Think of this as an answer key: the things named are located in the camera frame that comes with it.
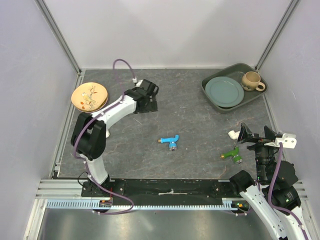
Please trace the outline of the blue water faucet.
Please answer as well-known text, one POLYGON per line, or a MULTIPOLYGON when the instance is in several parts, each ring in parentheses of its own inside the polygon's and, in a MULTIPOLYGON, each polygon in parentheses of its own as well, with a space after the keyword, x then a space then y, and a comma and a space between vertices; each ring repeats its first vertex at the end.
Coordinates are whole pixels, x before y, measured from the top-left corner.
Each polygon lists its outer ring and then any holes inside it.
POLYGON ((168 149, 170 151, 176 151, 177 150, 177 141, 179 140, 180 136, 176 134, 174 137, 167 137, 167 138, 160 138, 158 140, 159 143, 164 144, 168 143, 168 149))

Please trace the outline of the white pvc elbow left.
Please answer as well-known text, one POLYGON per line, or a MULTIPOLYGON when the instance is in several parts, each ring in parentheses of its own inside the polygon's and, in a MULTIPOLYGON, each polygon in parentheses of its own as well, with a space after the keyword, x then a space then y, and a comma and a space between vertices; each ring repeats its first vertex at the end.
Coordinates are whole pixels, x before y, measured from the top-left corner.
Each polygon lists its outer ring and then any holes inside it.
POLYGON ((105 137, 108 138, 109 136, 110 136, 110 132, 107 130, 106 134, 105 134, 105 137))

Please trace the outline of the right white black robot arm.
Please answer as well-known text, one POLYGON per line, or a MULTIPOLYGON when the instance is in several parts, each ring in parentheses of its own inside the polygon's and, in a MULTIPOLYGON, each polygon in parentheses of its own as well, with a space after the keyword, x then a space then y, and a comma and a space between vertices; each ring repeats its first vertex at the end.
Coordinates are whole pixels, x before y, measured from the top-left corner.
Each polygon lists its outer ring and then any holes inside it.
POLYGON ((229 191, 242 197, 264 223, 274 240, 310 240, 302 202, 294 185, 298 182, 294 164, 283 161, 283 150, 294 149, 296 135, 277 133, 264 126, 264 136, 253 133, 243 122, 237 138, 250 143, 255 153, 256 179, 241 170, 229 181, 229 191))

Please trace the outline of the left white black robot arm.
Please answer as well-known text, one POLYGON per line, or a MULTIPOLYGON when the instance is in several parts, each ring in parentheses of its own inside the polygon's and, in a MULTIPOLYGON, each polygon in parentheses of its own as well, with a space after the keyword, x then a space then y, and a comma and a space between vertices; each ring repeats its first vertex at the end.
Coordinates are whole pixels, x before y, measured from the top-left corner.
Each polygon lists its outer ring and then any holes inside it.
POLYGON ((156 112, 156 94, 140 97, 121 96, 110 105, 93 113, 81 113, 74 127, 71 144, 73 156, 83 160, 93 181, 92 191, 99 197, 106 196, 110 185, 106 182, 109 174, 105 168, 102 154, 109 137, 109 128, 127 115, 156 112))

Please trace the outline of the white pvc elbow right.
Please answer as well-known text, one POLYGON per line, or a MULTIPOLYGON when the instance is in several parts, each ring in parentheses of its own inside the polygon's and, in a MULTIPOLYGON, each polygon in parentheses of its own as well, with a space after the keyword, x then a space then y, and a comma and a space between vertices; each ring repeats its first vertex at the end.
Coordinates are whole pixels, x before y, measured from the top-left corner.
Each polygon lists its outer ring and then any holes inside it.
POLYGON ((240 131, 234 131, 234 130, 231 130, 228 132, 228 136, 232 139, 232 140, 237 140, 238 137, 240 135, 240 131))

